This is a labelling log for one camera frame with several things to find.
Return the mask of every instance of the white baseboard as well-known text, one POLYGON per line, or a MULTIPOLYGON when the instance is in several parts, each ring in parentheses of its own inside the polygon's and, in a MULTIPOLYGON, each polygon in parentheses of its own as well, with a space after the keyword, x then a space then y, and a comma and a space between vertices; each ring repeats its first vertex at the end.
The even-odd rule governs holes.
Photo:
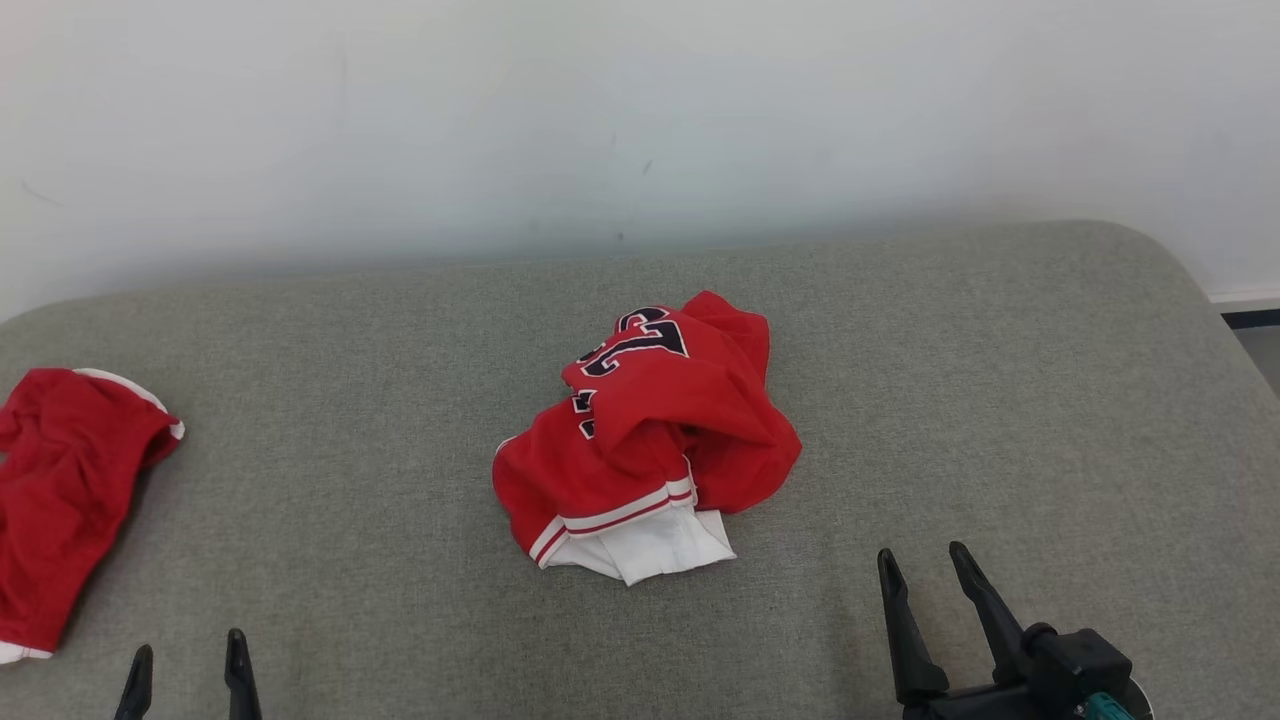
POLYGON ((1208 301, 1219 313, 1251 313, 1280 309, 1280 288, 1245 292, 1211 292, 1208 301))

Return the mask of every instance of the teal connector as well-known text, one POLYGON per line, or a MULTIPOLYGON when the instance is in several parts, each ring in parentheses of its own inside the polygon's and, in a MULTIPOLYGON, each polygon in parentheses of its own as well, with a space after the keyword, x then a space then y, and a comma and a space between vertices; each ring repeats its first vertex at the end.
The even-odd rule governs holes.
POLYGON ((1084 701, 1084 720, 1133 720, 1133 715, 1107 693, 1094 693, 1084 701))

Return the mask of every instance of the gray floor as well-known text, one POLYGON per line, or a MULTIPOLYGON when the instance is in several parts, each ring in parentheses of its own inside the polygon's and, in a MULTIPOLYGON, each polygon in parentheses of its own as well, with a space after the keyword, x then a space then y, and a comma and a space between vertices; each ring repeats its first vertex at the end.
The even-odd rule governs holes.
POLYGON ((1271 383, 1271 388, 1280 395, 1280 327, 1235 331, 1235 337, 1271 383))

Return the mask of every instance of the red cloth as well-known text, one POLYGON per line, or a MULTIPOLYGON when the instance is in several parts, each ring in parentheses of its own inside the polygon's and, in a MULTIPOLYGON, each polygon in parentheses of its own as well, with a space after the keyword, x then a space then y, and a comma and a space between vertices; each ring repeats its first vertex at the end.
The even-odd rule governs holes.
POLYGON ((800 455, 769 401, 769 327, 713 292, 641 307, 561 373, 573 393, 504 443, 493 482, 512 533, 545 566, 589 536, 672 505, 739 512, 800 455))
POLYGON ((178 420, 122 382, 36 369, 0 409, 0 642, 56 650, 138 470, 178 445, 178 420))

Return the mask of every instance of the black strip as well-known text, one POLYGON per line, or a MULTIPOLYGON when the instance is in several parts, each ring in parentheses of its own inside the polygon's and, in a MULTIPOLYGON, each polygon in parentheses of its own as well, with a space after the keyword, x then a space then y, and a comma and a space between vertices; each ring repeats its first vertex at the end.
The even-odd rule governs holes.
POLYGON ((1233 331, 1243 328, 1268 328, 1280 325, 1280 310, 1253 310, 1252 313, 1222 313, 1226 327, 1233 331))

